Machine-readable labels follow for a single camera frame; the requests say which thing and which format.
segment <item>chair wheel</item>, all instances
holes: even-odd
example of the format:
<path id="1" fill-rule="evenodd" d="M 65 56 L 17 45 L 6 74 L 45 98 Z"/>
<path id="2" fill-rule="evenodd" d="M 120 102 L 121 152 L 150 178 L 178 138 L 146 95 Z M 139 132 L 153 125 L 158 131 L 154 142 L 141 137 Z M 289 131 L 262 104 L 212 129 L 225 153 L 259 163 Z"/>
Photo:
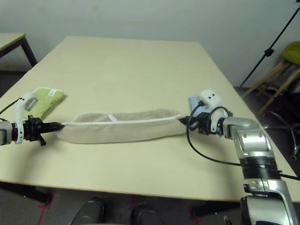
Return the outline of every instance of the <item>chair wheel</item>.
<path id="1" fill-rule="evenodd" d="M 292 161 L 296 161 L 296 160 L 297 160 L 297 156 L 295 156 L 295 155 L 290 155 L 290 159 L 291 159 Z"/>

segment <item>table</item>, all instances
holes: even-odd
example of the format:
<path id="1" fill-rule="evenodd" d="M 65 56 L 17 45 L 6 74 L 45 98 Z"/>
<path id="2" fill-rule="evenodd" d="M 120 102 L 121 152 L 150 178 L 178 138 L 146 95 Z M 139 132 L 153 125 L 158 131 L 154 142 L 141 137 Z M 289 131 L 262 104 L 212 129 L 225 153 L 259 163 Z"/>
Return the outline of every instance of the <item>table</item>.
<path id="1" fill-rule="evenodd" d="M 189 114 L 188 97 L 206 89 L 221 96 L 235 116 L 256 119 L 196 42 L 67 37 L 1 98 L 0 108 L 39 86 L 67 94 L 45 122 L 157 108 Z M 2 117 L 13 120 L 14 109 Z M 200 157 L 185 135 L 86 145 L 43 136 L 44 147 L 38 142 L 0 146 L 1 181 L 200 200 L 239 201 L 245 195 L 241 168 Z M 210 157 L 238 162 L 231 140 L 197 133 L 191 139 Z M 295 175 L 271 144 L 278 168 Z M 285 180 L 293 201 L 300 201 L 300 183 Z"/>
<path id="2" fill-rule="evenodd" d="M 21 46 L 31 66 L 38 62 L 26 40 L 24 33 L 0 33 L 0 58 Z"/>

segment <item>beige towel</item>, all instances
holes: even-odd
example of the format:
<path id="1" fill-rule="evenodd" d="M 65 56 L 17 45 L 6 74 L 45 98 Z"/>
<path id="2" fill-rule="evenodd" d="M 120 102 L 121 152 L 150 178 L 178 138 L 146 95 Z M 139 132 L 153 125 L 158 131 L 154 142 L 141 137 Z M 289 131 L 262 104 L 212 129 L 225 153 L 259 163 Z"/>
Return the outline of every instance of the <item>beige towel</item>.
<path id="1" fill-rule="evenodd" d="M 57 134 L 59 139 L 71 143 L 136 142 L 183 134 L 185 125 L 179 122 L 183 116 L 174 110 L 157 109 L 133 113 L 87 113 Z"/>

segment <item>white wall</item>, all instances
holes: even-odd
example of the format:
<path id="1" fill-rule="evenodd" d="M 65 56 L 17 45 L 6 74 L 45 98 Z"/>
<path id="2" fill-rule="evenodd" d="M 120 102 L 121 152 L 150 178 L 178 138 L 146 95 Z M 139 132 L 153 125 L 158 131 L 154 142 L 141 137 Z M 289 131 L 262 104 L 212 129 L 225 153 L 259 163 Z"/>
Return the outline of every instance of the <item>white wall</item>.
<path id="1" fill-rule="evenodd" d="M 238 86 L 296 10 L 295 0 L 0 0 L 0 32 L 25 32 L 41 60 L 67 35 L 199 41 Z M 300 40 L 300 14 L 247 86 Z M 29 69 L 21 49 L 2 69 Z"/>

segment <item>towel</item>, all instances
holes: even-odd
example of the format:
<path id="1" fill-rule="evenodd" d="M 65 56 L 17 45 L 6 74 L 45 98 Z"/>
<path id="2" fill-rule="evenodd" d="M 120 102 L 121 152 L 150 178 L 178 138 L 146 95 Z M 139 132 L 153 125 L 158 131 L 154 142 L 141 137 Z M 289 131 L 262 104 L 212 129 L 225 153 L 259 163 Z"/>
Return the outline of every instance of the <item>towel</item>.
<path id="1" fill-rule="evenodd" d="M 87 113 L 65 122 L 57 134 L 71 143 L 122 143 L 150 140 L 183 134 L 186 131 L 178 119 L 183 116 L 168 109 L 132 113 Z"/>
<path id="2" fill-rule="evenodd" d="M 41 87 L 33 91 L 32 97 L 38 101 L 29 111 L 24 110 L 23 117 L 27 119 L 28 115 L 33 115 L 43 120 L 64 99 L 65 95 L 62 90 Z"/>

